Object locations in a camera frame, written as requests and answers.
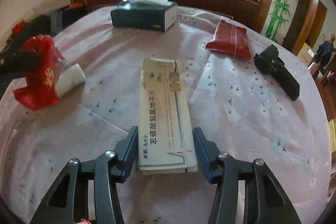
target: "round table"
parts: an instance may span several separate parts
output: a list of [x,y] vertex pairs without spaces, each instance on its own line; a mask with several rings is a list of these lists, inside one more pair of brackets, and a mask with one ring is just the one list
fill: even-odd
[[[138,124],[140,71],[150,56],[184,61],[192,127],[201,127],[208,140],[236,159],[264,159],[302,223],[313,223],[325,208],[331,153],[325,110],[307,67],[247,28],[252,56],[271,44],[278,47],[300,84],[293,102],[257,70],[253,58],[205,50],[220,19],[242,24],[179,7],[178,22],[166,33],[114,28],[114,8],[91,13],[54,38],[67,61],[82,67],[85,85],[37,112],[14,99],[12,90],[25,86],[23,79],[14,80],[2,98],[1,194],[9,208],[29,223],[69,159],[95,159],[126,137]],[[127,182],[118,185],[125,223],[207,223],[215,190],[200,172],[142,175],[137,162]],[[241,187],[237,223],[243,194]]]

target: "bottle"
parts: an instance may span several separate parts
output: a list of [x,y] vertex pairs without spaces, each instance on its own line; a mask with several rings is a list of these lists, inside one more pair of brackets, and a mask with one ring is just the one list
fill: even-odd
[[66,69],[58,78],[55,86],[56,94],[59,98],[85,82],[85,75],[79,64],[74,64]]

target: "box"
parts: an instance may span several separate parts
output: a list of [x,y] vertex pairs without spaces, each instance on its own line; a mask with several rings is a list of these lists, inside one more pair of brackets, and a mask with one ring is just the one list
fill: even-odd
[[197,171],[194,138],[178,60],[145,58],[139,87],[139,170]]
[[308,67],[311,61],[313,60],[314,53],[306,43],[303,44],[299,54],[297,55],[298,58]]
[[123,0],[111,11],[115,27],[141,28],[166,32],[177,21],[177,3],[167,5],[130,3]]

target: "red gift bag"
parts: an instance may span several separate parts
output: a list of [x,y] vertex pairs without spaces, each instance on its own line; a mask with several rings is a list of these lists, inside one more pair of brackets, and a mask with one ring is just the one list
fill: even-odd
[[40,57],[40,65],[33,71],[26,72],[27,86],[13,90],[15,99],[31,110],[56,104],[59,98],[55,84],[64,67],[65,59],[48,35],[38,35],[28,39],[19,49],[34,49]]
[[213,40],[206,44],[205,48],[251,59],[246,41],[246,29],[226,23],[224,20],[218,23]]

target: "red plastic bag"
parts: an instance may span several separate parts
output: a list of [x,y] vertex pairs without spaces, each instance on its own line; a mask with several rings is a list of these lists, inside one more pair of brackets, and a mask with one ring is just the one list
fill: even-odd
[[13,28],[12,28],[12,36],[21,32],[23,28],[25,27],[26,22],[24,20],[20,21],[17,23]]
[[26,72],[27,86],[13,90],[15,99],[31,110],[56,104],[59,98],[55,84],[64,67],[65,58],[54,47],[49,35],[38,35],[28,39],[19,50],[34,49],[41,59],[40,65]]
[[246,29],[226,23],[224,20],[218,23],[213,40],[205,48],[251,59],[249,46],[246,42]]

